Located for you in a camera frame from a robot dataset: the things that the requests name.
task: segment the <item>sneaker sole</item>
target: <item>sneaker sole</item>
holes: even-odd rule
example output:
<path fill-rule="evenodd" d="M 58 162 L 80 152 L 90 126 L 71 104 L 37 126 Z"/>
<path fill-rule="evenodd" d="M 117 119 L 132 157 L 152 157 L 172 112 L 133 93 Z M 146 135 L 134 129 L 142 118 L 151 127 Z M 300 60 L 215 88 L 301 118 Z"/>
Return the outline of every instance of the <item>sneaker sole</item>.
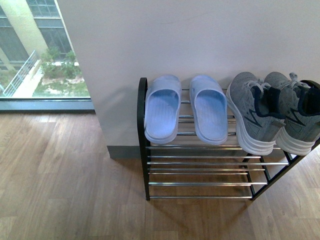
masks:
<path fill-rule="evenodd" d="M 226 91 L 226 99 L 227 99 L 228 106 L 233 112 L 234 117 L 236 119 L 235 131 L 236 131 L 236 137 L 239 142 L 239 145 L 244 151 L 246 151 L 249 154 L 259 155 L 259 156 L 269 155 L 273 151 L 276 141 L 259 141 L 252 138 L 248 134 L 248 132 L 246 131 L 243 117 L 240 111 L 238 110 L 237 106 L 234 104 L 234 102 L 231 99 L 230 86 L 231 84 L 229 85 Z"/>
<path fill-rule="evenodd" d="M 306 142 L 293 138 L 287 133 L 285 127 L 280 129 L 275 142 L 283 151 L 299 156 L 305 156 L 310 153 L 312 146 L 315 144 L 314 141 Z"/>

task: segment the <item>window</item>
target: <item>window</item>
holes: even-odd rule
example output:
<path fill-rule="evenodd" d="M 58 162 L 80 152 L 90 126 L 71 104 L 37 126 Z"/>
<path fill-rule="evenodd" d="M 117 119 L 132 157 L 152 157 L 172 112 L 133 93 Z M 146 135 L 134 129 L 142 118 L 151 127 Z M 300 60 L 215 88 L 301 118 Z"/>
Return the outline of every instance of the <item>window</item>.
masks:
<path fill-rule="evenodd" d="M 33 16 L 55 18 L 60 17 L 55 0 L 27 0 Z"/>
<path fill-rule="evenodd" d="M 49 48 L 57 47 L 65 58 L 71 46 L 54 0 L 27 0 L 34 20 Z"/>
<path fill-rule="evenodd" d="M 0 48 L 11 63 L 17 68 L 28 59 L 27 51 L 22 45 L 14 28 L 11 26 L 3 9 L 0 7 Z"/>
<path fill-rule="evenodd" d="M 8 68 L 5 66 L 4 62 L 0 59 L 0 70 L 8 70 Z"/>
<path fill-rule="evenodd" d="M 0 0 L 0 58 L 0 110 L 93 108 L 55 0 Z"/>

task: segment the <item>grass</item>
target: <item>grass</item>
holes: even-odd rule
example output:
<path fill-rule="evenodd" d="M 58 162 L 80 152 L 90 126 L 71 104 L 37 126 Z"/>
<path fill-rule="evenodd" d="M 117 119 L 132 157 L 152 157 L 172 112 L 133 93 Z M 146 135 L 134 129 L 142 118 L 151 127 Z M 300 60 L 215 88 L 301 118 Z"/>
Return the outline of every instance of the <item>grass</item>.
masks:
<path fill-rule="evenodd" d="M 44 83 L 42 79 L 33 93 L 33 97 L 90 97 L 87 85 L 84 81 L 71 83 L 66 79 L 57 79 Z"/>
<path fill-rule="evenodd" d="M 0 70 L 0 84 L 5 89 L 17 74 L 16 70 Z"/>

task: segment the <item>window sill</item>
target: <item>window sill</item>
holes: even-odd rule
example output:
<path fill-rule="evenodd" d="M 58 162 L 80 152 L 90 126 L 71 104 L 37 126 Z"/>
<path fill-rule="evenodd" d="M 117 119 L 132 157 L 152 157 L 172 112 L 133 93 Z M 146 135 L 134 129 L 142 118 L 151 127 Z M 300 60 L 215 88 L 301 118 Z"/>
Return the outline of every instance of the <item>window sill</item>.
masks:
<path fill-rule="evenodd" d="M 0 98 L 3 112 L 94 113 L 90 98 Z"/>

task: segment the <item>slide sandal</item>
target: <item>slide sandal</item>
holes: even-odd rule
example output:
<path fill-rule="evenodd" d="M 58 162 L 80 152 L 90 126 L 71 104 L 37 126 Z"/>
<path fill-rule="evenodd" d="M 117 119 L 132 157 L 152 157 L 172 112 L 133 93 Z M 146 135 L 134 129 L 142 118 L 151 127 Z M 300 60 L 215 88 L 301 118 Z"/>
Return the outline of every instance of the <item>slide sandal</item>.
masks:
<path fill-rule="evenodd" d="M 198 75 L 190 82 L 195 133 L 205 143 L 223 144 L 228 137 L 227 99 L 211 77 Z"/>
<path fill-rule="evenodd" d="M 166 144 L 178 133 L 181 83 L 176 76 L 155 79 L 146 91 L 144 134 L 155 144 Z"/>

